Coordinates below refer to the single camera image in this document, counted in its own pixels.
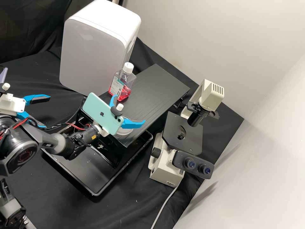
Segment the mint green smartphone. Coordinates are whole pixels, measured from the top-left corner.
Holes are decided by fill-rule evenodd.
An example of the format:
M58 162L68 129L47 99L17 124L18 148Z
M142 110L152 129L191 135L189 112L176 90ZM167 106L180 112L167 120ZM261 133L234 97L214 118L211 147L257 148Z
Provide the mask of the mint green smartphone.
M111 112L110 106L94 93L88 95L83 111L111 135L116 134L124 121L122 116L114 118L115 115Z

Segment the white cable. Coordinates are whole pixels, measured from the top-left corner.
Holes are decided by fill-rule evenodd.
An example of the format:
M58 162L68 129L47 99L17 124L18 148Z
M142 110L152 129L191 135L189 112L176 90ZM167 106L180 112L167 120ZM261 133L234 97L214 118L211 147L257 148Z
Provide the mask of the white cable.
M150 229L153 229L153 228L154 228L154 226L155 226L157 220L159 219L159 216L160 216L160 214L161 214L163 208L165 207L165 205L166 205L166 203L168 202L168 200L170 199L170 197L171 197L171 196L174 194L174 192L177 190L177 188L178 188L178 186L179 186L180 183L181 183L181 181L178 183L178 185L174 188L174 190L172 191L172 193L169 194L169 196L167 197L167 199L164 201L164 203L163 203L163 205L162 205L162 207L161 207L161 209L160 209L160 211L159 211L159 213L158 213L158 215L157 215L157 217L156 217L155 221L153 222L152 227L151 227Z

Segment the white box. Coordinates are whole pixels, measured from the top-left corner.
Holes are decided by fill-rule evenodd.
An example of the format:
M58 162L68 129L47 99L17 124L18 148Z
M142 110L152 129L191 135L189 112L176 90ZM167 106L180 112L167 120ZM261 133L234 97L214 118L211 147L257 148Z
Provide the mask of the white box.
M68 18L60 62L60 82L79 93L100 95L113 74L129 61L140 17L107 0L95 0Z

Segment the flask label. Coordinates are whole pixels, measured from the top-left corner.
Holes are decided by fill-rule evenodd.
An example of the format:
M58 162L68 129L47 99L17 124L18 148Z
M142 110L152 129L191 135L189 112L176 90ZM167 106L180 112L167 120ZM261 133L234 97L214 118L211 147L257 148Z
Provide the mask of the flask label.
M110 92L113 95L117 94L118 97L120 97L123 87L124 87L124 83L121 80L119 80L117 77L114 77L111 84Z

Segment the black cloth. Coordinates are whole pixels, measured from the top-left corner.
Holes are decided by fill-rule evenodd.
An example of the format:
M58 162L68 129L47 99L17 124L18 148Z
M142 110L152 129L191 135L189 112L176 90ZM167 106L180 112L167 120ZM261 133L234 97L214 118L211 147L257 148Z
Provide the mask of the black cloth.
M137 39L131 62L136 71L157 63L191 88L197 84ZM47 103L34 104L27 111L48 126L71 116L79 106L82 95L63 87L59 82L60 60L55 51L39 53L4 63L9 67L7 82L10 93L49 94ZM179 113L174 107L170 111ZM206 119L203 138L203 158L215 163L232 138L243 118L221 104L220 120ZM166 114L148 130L161 131ZM157 213L172 192L172 188L149 179L147 168L152 143L148 145L106 189L99 198L89 198L65 174L57 172L39 151L27 164L7 180L16 197L27 208L27 215L37 228L150 228ZM155 228L172 228L202 183L188 173L168 201Z
M0 62L37 53L61 40L64 14L71 1L0 1Z

